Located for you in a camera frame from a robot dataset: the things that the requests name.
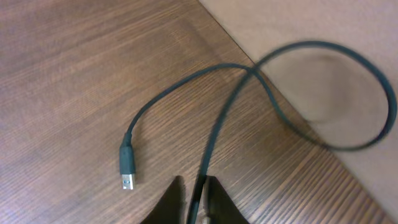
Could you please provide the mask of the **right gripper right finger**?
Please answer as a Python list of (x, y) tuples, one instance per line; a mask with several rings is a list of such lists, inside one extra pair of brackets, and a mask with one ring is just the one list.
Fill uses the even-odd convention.
[(249, 224), (215, 176), (206, 179), (206, 218), (210, 224)]

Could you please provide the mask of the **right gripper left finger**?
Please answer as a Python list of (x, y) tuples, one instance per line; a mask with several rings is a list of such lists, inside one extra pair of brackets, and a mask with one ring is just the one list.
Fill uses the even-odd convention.
[(185, 185), (183, 177), (178, 175), (141, 224), (181, 224), (184, 208)]

